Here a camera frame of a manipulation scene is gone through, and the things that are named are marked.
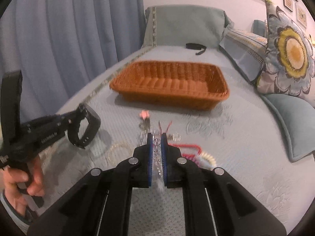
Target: light blue cushion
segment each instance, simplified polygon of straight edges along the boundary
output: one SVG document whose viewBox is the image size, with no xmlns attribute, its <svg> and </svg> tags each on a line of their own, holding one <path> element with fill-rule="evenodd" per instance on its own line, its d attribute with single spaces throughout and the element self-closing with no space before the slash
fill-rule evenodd
<svg viewBox="0 0 315 236">
<path fill-rule="evenodd" d="M 265 30 L 265 22 L 255 19 L 253 23 L 253 33 L 265 37 Z"/>
<path fill-rule="evenodd" d="M 262 99 L 278 116 L 288 143 L 290 161 L 315 150 L 315 109 L 305 100 L 285 94 L 266 94 Z"/>
</svg>

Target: blue curtain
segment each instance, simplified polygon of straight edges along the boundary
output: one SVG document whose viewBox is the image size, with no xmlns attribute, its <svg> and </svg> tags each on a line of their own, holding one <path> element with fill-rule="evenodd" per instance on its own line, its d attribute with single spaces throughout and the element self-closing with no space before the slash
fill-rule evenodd
<svg viewBox="0 0 315 236">
<path fill-rule="evenodd" d="M 142 0 L 12 0 L 0 20 L 0 76 L 21 69 L 22 121 L 55 113 L 141 47 Z"/>
</svg>

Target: pink charm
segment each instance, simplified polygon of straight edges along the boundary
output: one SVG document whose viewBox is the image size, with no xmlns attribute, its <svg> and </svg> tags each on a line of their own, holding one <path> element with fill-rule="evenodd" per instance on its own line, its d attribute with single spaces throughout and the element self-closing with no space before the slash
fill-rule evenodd
<svg viewBox="0 0 315 236">
<path fill-rule="evenodd" d="M 142 110 L 142 112 L 139 115 L 143 120 L 150 118 L 150 114 L 148 110 Z"/>
</svg>

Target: black strap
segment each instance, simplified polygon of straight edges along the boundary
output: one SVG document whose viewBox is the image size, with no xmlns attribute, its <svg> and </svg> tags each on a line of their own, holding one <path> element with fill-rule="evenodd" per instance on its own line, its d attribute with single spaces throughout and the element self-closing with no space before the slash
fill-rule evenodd
<svg viewBox="0 0 315 236">
<path fill-rule="evenodd" d="M 199 56 L 201 54 L 203 54 L 207 47 L 202 45 L 202 44 L 197 44 L 197 43 L 186 43 L 186 49 L 190 49 L 190 50 L 202 50 L 200 52 L 197 52 L 196 55 Z"/>
</svg>

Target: decorative trim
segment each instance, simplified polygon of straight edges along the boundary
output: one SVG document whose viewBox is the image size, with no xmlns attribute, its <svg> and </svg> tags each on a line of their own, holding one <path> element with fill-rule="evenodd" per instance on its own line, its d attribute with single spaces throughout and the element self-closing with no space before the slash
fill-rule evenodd
<svg viewBox="0 0 315 236">
<path fill-rule="evenodd" d="M 226 35 L 226 38 L 230 39 L 232 42 L 234 42 L 236 45 L 238 45 L 239 47 L 241 47 L 243 50 L 245 50 L 249 55 L 251 55 L 259 64 L 263 64 L 264 59 L 256 52 L 254 51 L 252 48 L 249 48 L 248 46 L 246 46 L 245 44 L 241 43 L 238 40 L 235 40 L 234 38 Z"/>
<path fill-rule="evenodd" d="M 129 62 L 125 63 L 122 67 L 118 68 L 114 73 L 112 73 L 110 76 L 108 76 L 106 78 L 105 81 L 103 81 L 101 84 L 99 84 L 84 100 L 83 103 L 87 104 L 88 102 L 90 102 L 90 100 L 98 93 L 100 92 L 100 90 L 107 86 L 109 84 L 109 82 L 114 79 L 124 68 L 126 68 L 129 64 L 131 64 L 132 62 L 134 62 L 135 60 L 137 60 L 138 58 L 140 58 L 141 56 L 143 56 L 144 54 L 146 54 L 147 52 L 151 51 L 153 49 L 153 47 L 150 47 L 149 49 L 147 49 L 146 51 L 140 53 L 138 56 L 134 57 L 133 59 L 131 59 Z"/>
<path fill-rule="evenodd" d="M 243 42 L 246 42 L 246 43 L 248 43 L 248 44 L 250 44 L 252 46 L 255 46 L 258 49 L 261 46 L 264 46 L 264 47 L 267 48 L 267 45 L 268 45 L 267 38 L 259 36 L 259 35 L 256 35 L 256 34 L 252 34 L 252 33 L 248 33 L 248 34 L 250 34 L 250 35 L 247 36 L 245 33 L 238 33 L 238 32 L 234 32 L 233 30 L 230 30 L 230 32 L 227 35 L 229 35 L 231 37 L 234 37 L 235 39 L 242 40 Z"/>
<path fill-rule="evenodd" d="M 152 18 L 153 18 L 153 33 L 152 33 L 152 41 L 153 41 L 153 47 L 157 46 L 157 9 L 156 6 L 152 7 Z"/>
</svg>

